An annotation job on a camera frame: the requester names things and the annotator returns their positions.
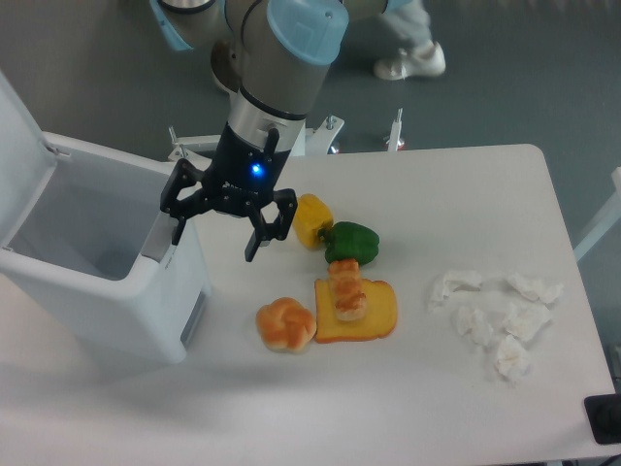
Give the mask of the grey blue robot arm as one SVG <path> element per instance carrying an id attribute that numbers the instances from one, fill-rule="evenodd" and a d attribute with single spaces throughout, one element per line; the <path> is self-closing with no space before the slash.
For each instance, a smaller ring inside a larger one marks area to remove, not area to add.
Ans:
<path id="1" fill-rule="evenodd" d="M 248 218 L 251 261 L 287 237 L 296 208 L 291 188 L 277 189 L 349 23 L 401 7 L 399 1 L 154 1 L 151 7 L 175 50 L 207 42 L 219 21 L 233 34 L 240 86 L 206 170 L 180 160 L 160 197 L 180 242 L 194 216 L 216 211 Z"/>

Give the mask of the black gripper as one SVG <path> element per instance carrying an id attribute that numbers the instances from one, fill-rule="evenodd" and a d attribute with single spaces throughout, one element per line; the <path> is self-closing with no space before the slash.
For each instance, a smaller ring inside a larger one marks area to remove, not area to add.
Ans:
<path id="1" fill-rule="evenodd" d="M 254 230 L 245 247 L 247 262 L 272 240 L 285 240 L 297 210 L 297 196 L 292 188 L 275 189 L 289 155 L 287 150 L 277 150 L 279 140 L 280 132 L 271 127 L 264 145 L 257 147 L 226 126 L 206 171 L 186 158 L 179 159 L 160 195 L 160 211 L 177 221 L 171 243 L 179 244 L 189 219 L 211 209 L 249 218 Z M 267 222 L 262 209 L 272 203 L 278 214 Z"/>

